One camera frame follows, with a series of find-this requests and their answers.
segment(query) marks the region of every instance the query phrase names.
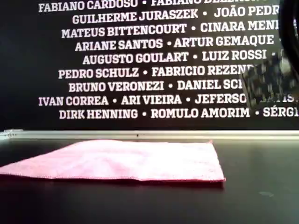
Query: metal strip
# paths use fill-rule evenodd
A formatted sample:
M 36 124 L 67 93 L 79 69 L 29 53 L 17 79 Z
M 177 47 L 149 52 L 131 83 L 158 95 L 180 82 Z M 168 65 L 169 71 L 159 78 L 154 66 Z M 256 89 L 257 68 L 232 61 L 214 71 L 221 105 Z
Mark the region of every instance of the metal strip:
M 0 141 L 1 140 L 5 140 L 5 139 L 8 139 L 8 135 L 6 132 L 0 132 Z
M 299 140 L 299 131 L 22 131 L 11 139 Z

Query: black tabletop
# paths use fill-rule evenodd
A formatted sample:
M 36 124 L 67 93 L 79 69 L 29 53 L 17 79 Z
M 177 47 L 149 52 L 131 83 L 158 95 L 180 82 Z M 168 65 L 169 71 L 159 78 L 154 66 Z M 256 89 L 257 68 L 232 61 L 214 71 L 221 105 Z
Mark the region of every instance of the black tabletop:
M 1 141 L 0 166 L 73 142 Z M 223 188 L 0 178 L 0 223 L 299 222 L 299 141 L 222 140 L 214 145 L 227 178 Z

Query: black backdrop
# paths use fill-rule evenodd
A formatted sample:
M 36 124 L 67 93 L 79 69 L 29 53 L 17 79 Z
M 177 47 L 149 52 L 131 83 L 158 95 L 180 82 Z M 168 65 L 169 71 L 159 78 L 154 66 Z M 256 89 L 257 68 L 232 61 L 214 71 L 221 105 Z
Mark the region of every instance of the black backdrop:
M 232 50 L 267 50 L 267 56 L 273 52 L 281 50 L 278 31 L 276 29 L 267 30 L 248 30 L 248 21 L 260 21 L 265 24 L 267 21 L 277 20 L 276 14 L 261 15 L 262 7 L 256 8 L 255 13 L 260 15 L 249 15 L 249 9 L 252 6 L 274 6 L 278 0 L 267 1 L 231 1 L 221 3 L 186 4 L 170 6 L 152 6 L 153 2 L 148 0 L 146 4 L 138 2 L 138 7 L 129 8 L 112 8 L 97 9 L 84 11 L 64 11 L 64 12 L 43 12 L 39 13 L 39 3 L 50 3 L 50 1 L 36 0 L 18 0 L 2 1 L 2 25 L 0 30 L 0 63 L 1 63 L 1 89 L 0 89 L 0 129 L 26 129 L 26 130 L 215 130 L 215 129 L 289 129 L 294 130 L 299 127 L 297 124 L 298 115 L 288 113 L 288 117 L 272 110 L 271 117 L 267 116 L 268 109 L 261 109 L 259 114 L 251 114 L 248 117 L 227 117 L 227 112 L 236 112 L 236 108 L 246 109 L 245 103 L 228 104 L 221 102 L 213 104 L 196 104 L 194 100 L 198 94 L 242 94 L 241 89 L 224 89 L 224 79 L 237 79 L 236 74 L 229 75 L 209 75 L 208 66 L 217 65 L 242 65 L 256 64 L 261 60 L 228 60 L 228 61 L 202 61 L 203 51 L 229 51 L 230 58 Z M 214 17 L 217 8 L 231 8 L 235 6 L 244 7 L 246 14 L 244 16 Z M 124 22 L 102 22 L 94 24 L 73 24 L 74 15 L 84 14 L 107 14 L 120 12 L 137 12 L 141 15 L 144 11 L 170 11 L 170 10 L 187 10 L 198 9 L 198 18 L 194 19 L 173 19 L 173 20 L 153 20 L 153 21 L 124 21 Z M 205 32 L 201 29 L 202 23 L 243 22 L 246 30 L 228 31 L 228 32 Z M 158 24 L 186 24 L 185 33 L 176 34 L 156 34 L 156 35 L 124 35 L 124 36 L 102 36 L 87 38 L 61 38 L 62 29 L 77 28 L 104 28 L 107 27 L 126 27 L 126 26 L 145 26 Z M 216 39 L 221 40 L 224 36 L 258 36 L 274 35 L 274 44 L 256 46 L 216 46 Z M 189 37 L 212 37 L 213 46 L 205 47 L 184 47 L 175 48 L 176 41 Z M 78 42 L 102 42 L 116 41 L 118 46 L 119 40 L 132 41 L 138 39 L 162 39 L 163 47 L 161 49 L 115 49 L 115 50 L 98 50 L 98 51 L 81 51 L 76 52 L 75 47 Z M 172 52 L 189 52 L 187 62 L 168 62 L 168 63 L 130 63 L 130 64 L 96 64 L 84 65 L 85 56 L 89 55 L 108 55 L 108 54 L 136 54 L 157 53 L 165 54 Z M 193 55 L 197 54 L 198 58 L 194 59 Z M 171 67 L 171 66 L 204 66 L 206 72 L 203 75 L 193 76 L 152 76 L 152 67 Z M 86 78 L 86 79 L 59 79 L 58 70 L 73 69 L 96 69 L 103 68 L 139 68 L 139 77 L 119 77 L 119 78 Z M 221 89 L 217 90 L 177 90 L 177 81 L 186 82 L 190 80 L 208 80 L 217 79 Z M 164 81 L 164 90 L 159 91 L 110 91 L 108 82 L 141 82 L 141 81 Z M 106 91 L 103 92 L 69 92 L 69 83 L 95 83 L 104 82 Z M 182 104 L 158 104 L 146 105 L 142 101 L 142 95 L 179 95 Z M 140 95 L 140 105 L 121 105 L 122 97 L 128 95 Z M 65 99 L 74 96 L 101 96 L 107 97 L 109 105 L 90 105 L 90 106 L 67 106 Z M 39 106 L 39 97 L 64 97 L 63 106 Z M 291 103 L 277 103 L 280 107 L 294 107 Z M 167 110 L 173 108 L 185 108 L 191 111 L 195 108 L 198 117 L 195 118 L 167 118 L 163 117 Z M 87 110 L 127 110 L 136 109 L 138 117 L 128 119 L 88 119 Z M 152 118 L 152 109 L 162 109 L 161 118 Z M 60 110 L 84 110 L 85 119 L 60 119 Z

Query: pink microfiber towel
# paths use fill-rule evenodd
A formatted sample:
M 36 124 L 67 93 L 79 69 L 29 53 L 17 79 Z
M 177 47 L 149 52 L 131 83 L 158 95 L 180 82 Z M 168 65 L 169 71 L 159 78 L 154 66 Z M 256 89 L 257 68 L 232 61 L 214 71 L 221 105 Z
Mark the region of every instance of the pink microfiber towel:
M 84 141 L 6 165 L 0 174 L 46 179 L 225 181 L 211 142 Z

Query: black and white patterned object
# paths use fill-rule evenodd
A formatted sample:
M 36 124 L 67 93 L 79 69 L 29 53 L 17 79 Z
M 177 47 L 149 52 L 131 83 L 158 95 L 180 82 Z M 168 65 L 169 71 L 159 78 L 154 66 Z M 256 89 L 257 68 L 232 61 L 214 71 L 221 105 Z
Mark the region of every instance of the black and white patterned object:
M 285 57 L 271 59 L 240 74 L 247 106 L 257 110 L 298 91 L 298 75 Z

